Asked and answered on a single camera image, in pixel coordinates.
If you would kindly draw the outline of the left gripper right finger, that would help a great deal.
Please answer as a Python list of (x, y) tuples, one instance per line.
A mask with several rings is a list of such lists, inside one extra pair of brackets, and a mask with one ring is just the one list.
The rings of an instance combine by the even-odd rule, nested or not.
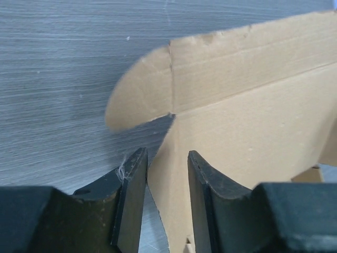
[(336, 184), (248, 189), (196, 151), (187, 163), (196, 252), (336, 252)]

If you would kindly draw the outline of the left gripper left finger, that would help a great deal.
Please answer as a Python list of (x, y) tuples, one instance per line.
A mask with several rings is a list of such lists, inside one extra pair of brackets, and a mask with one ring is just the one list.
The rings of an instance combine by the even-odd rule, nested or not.
[(140, 148), (72, 195), (1, 187), (1, 252), (138, 252), (147, 168)]

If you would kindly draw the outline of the cardboard box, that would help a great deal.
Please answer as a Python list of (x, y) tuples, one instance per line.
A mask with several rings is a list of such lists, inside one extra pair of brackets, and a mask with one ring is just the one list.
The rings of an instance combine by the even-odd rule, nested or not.
[(167, 114), (147, 181), (170, 252), (183, 252), (189, 151), (249, 188), (336, 166), (336, 11), (172, 40), (120, 79), (105, 122), (118, 132)]

